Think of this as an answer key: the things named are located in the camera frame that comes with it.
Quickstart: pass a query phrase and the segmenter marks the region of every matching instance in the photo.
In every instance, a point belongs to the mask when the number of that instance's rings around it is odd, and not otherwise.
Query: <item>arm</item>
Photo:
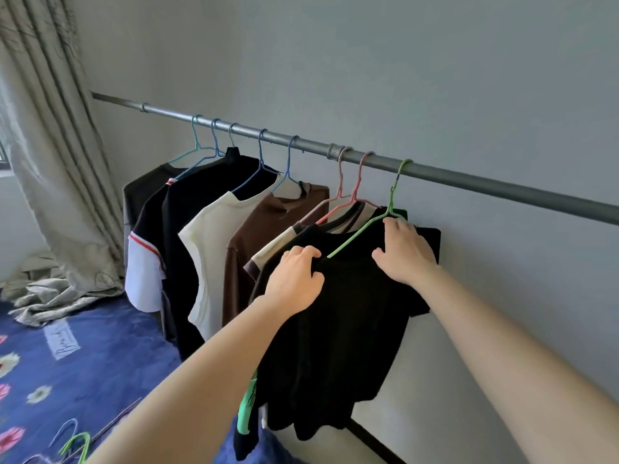
[[[619,462],[617,404],[444,272],[413,227],[384,224],[376,263],[423,296],[530,462]]]
[[[319,256],[311,246],[286,252],[264,296],[161,382],[88,463],[211,462],[277,330],[320,293],[324,277],[311,274],[311,259]]]

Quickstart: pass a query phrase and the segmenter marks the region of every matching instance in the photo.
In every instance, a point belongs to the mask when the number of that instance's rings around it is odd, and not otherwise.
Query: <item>person's right arm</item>
[[[619,406],[437,265],[412,226],[385,218],[373,257],[416,289],[532,464],[619,463]]]

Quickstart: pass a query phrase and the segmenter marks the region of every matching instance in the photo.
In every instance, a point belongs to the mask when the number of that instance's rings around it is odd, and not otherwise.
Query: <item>brown shirt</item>
[[[329,187],[310,186],[307,195],[296,200],[268,194],[251,212],[226,248],[223,280],[222,326],[228,324],[249,304],[254,280],[243,269],[251,257],[329,198]],[[327,213],[327,205],[314,212],[314,223]]]

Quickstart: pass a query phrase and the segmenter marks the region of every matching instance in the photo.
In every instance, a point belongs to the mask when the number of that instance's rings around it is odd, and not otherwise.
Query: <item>white flower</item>
[[[37,387],[36,390],[32,394],[28,394],[27,402],[29,404],[36,404],[38,402],[41,402],[43,399],[45,399],[47,396],[50,395],[50,392],[51,392],[51,386]]]
[[[0,378],[17,366],[19,360],[19,355],[15,352],[0,356]]]

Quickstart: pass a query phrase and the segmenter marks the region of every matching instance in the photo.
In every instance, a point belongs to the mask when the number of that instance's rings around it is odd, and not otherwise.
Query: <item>pink hanger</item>
[[[299,223],[301,223],[302,225],[306,225],[307,221],[309,220],[309,218],[315,212],[317,212],[317,210],[319,208],[321,208],[321,206],[323,206],[325,203],[335,202],[339,198],[349,198],[350,197],[350,195],[342,195],[342,187],[344,185],[344,173],[342,172],[342,156],[344,155],[344,152],[348,151],[348,150],[352,150],[352,147],[343,147],[340,150],[340,154],[337,156],[337,167],[338,167],[338,170],[340,172],[340,185],[337,187],[336,196],[333,197],[333,198],[327,198],[326,200],[323,200],[318,205],[316,205],[312,211],[310,211],[307,215],[305,215],[303,217],[303,219],[301,221],[299,221]]]
[[[338,158],[338,162],[340,163],[340,172],[341,172],[341,158],[342,155],[344,154],[344,151],[348,151],[351,150],[351,147],[346,147],[342,150],[342,152],[340,153],[340,156]],[[361,185],[361,170],[363,169],[363,162],[365,161],[365,158],[367,158],[368,156],[371,155],[375,155],[374,151],[368,151],[366,154],[364,154],[361,157],[361,160],[359,161],[359,175],[357,176],[357,184],[355,185],[355,189],[352,191],[352,194],[350,195],[350,200],[346,203],[342,203],[341,205],[337,205],[336,208],[334,208],[333,210],[329,211],[329,213],[327,213],[326,215],[324,215],[321,219],[319,219],[316,224],[320,225],[321,223],[327,221],[327,219],[333,215],[333,213],[335,213],[337,210],[339,210],[340,208],[345,208],[345,207],[349,207],[351,206],[354,202],[365,202],[365,203],[369,203],[370,205],[372,205],[373,207],[378,207],[377,205],[375,205],[372,202],[369,202],[368,200],[363,200],[362,198],[357,198],[357,192],[359,191],[359,186]]]

